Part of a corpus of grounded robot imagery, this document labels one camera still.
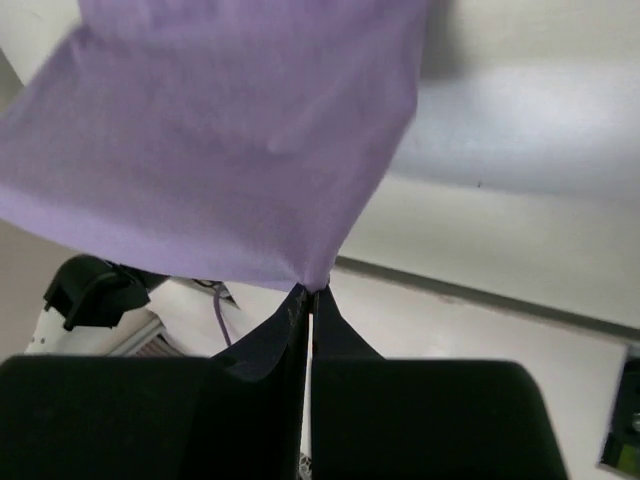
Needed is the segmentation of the purple shirt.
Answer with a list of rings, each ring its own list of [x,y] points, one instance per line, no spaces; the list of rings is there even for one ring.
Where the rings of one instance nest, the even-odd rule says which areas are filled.
[[[1,119],[1,217],[139,269],[323,288],[415,115],[424,1],[83,1]]]

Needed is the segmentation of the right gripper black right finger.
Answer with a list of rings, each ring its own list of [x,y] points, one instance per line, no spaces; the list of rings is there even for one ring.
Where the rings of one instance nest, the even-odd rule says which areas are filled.
[[[314,298],[317,479],[563,479],[539,387],[503,360],[387,359]]]

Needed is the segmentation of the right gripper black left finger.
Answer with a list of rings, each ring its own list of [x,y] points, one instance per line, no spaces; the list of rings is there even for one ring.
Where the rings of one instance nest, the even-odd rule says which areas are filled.
[[[211,358],[23,355],[1,367],[5,479],[293,479],[309,294]]]

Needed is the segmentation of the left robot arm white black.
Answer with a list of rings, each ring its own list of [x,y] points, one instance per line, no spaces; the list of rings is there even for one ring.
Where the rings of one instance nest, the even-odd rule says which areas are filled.
[[[162,331],[147,310],[164,275],[90,255],[65,261],[44,294],[25,352],[34,355],[130,355]]]

